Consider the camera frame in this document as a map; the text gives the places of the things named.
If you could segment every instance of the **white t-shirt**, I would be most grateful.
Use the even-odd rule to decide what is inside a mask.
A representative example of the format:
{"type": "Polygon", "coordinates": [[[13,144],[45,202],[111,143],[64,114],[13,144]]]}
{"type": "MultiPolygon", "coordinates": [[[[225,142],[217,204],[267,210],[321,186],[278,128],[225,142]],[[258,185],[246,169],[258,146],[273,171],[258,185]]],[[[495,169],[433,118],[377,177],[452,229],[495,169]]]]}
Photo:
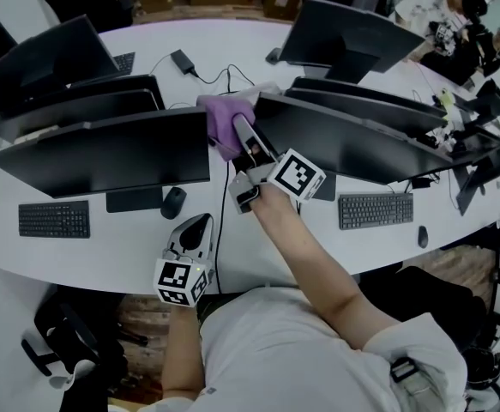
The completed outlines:
{"type": "Polygon", "coordinates": [[[434,39],[434,33],[429,28],[431,21],[443,24],[452,32],[456,32],[461,24],[455,21],[456,15],[449,10],[446,0],[402,0],[396,5],[395,13],[407,23],[409,30],[425,37],[429,43],[434,39]]]}
{"type": "Polygon", "coordinates": [[[404,356],[426,372],[444,410],[465,409],[465,361],[430,314],[383,330],[357,351],[299,290],[258,288],[211,314],[201,335],[201,395],[141,412],[400,411],[390,362],[404,356]]]}

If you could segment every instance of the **keyboard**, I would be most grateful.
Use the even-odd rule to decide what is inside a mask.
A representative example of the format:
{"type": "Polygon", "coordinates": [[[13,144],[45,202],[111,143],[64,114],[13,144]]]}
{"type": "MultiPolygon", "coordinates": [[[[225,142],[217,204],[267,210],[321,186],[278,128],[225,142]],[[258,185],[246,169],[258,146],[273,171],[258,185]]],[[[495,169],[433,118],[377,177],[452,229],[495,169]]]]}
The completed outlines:
{"type": "Polygon", "coordinates": [[[20,204],[19,235],[89,238],[89,204],[87,201],[20,204]]]}
{"type": "Polygon", "coordinates": [[[116,64],[118,64],[118,73],[116,74],[116,76],[131,75],[131,71],[133,70],[133,62],[135,60],[136,53],[134,51],[114,57],[114,61],[116,61],[116,64]]]}
{"type": "Polygon", "coordinates": [[[413,221],[413,194],[343,194],[339,197],[341,230],[389,226],[413,221]]]}

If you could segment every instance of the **curved desk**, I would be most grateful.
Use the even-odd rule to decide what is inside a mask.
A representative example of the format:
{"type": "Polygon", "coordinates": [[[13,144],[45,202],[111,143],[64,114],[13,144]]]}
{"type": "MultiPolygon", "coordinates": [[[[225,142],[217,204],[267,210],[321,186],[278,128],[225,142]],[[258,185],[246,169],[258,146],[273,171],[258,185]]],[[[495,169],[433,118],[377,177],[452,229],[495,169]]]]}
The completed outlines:
{"type": "MultiPolygon", "coordinates": [[[[104,33],[102,39],[112,55],[136,52],[134,75],[150,72],[162,57],[183,49],[207,81],[212,81],[228,64],[236,64],[255,83],[273,81],[288,88],[296,76],[303,75],[303,69],[285,63],[271,66],[264,60],[272,48],[282,45],[288,31],[287,25],[269,22],[171,21],[104,33]]],[[[414,97],[415,90],[426,103],[431,103],[429,85],[435,91],[449,88],[470,96],[428,69],[422,71],[423,74],[416,64],[399,63],[384,75],[370,73],[362,84],[408,98],[414,97]]],[[[194,105],[199,94],[226,91],[226,76],[206,85],[192,76],[181,75],[169,58],[158,64],[154,74],[166,107],[185,102],[194,105]]],[[[232,70],[232,89],[247,87],[244,78],[232,70]]],[[[18,234],[17,207],[20,203],[51,199],[0,170],[0,269],[78,288],[153,294],[154,264],[174,227],[193,215],[209,212],[214,217],[217,237],[226,171],[225,162],[210,149],[211,181],[183,186],[187,200],[173,221],[164,219],[159,210],[107,214],[105,195],[99,194],[80,197],[89,200],[90,239],[32,239],[18,234]]],[[[350,273],[373,270],[447,245],[500,217],[500,189],[495,181],[486,186],[484,197],[476,195],[461,217],[450,200],[450,186],[454,200],[458,192],[451,172],[450,176],[449,180],[449,172],[444,172],[438,185],[414,192],[413,223],[342,232],[338,228],[337,202],[317,200],[304,205],[301,215],[316,238],[350,273]],[[426,249],[417,245],[419,226],[426,226],[429,232],[426,249]]],[[[403,191],[406,183],[391,186],[395,191],[403,191]]],[[[390,189],[337,178],[338,193],[373,191],[390,189]]],[[[255,216],[238,215],[228,194],[218,265],[224,292],[243,291],[267,282],[294,284],[255,216]]],[[[216,291],[214,285],[208,291],[216,291]]]]}

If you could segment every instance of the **person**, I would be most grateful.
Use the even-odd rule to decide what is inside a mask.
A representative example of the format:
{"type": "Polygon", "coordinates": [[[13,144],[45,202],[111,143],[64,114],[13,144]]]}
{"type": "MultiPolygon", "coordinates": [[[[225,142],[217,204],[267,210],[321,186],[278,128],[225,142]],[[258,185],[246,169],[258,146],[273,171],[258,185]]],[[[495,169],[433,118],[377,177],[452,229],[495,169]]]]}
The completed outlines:
{"type": "Polygon", "coordinates": [[[485,77],[497,72],[500,68],[500,28],[492,34],[482,25],[469,26],[461,33],[461,43],[471,47],[476,45],[478,65],[476,71],[485,77]]]}
{"type": "Polygon", "coordinates": [[[461,31],[461,39],[449,58],[423,57],[421,63],[456,84],[463,85],[479,72],[484,77],[493,75],[500,69],[500,28],[491,33],[482,24],[473,24],[461,31]]]}
{"type": "Polygon", "coordinates": [[[425,38],[425,43],[410,55],[410,59],[419,61],[426,53],[435,50],[437,36],[441,42],[453,37],[461,25],[457,15],[476,21],[487,10],[485,0],[400,0],[391,18],[425,38]]]}
{"type": "Polygon", "coordinates": [[[299,289],[227,295],[200,330],[195,309],[174,306],[163,399],[140,411],[462,412],[467,367],[432,316],[399,323],[375,308],[290,198],[260,192],[250,206],[299,289]]]}

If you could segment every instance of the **black mouse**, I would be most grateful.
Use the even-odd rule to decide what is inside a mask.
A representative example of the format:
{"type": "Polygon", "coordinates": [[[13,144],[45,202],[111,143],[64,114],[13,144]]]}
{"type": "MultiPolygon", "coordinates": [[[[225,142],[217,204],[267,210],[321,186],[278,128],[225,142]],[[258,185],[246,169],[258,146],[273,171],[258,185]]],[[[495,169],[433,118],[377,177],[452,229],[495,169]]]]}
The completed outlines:
{"type": "Polygon", "coordinates": [[[419,226],[418,245],[422,249],[425,249],[428,244],[429,244],[429,234],[427,233],[427,228],[425,226],[419,226]]]}
{"type": "Polygon", "coordinates": [[[162,203],[162,209],[160,210],[162,216],[168,220],[173,220],[181,212],[186,197],[187,193],[181,188],[172,188],[162,203]]]}

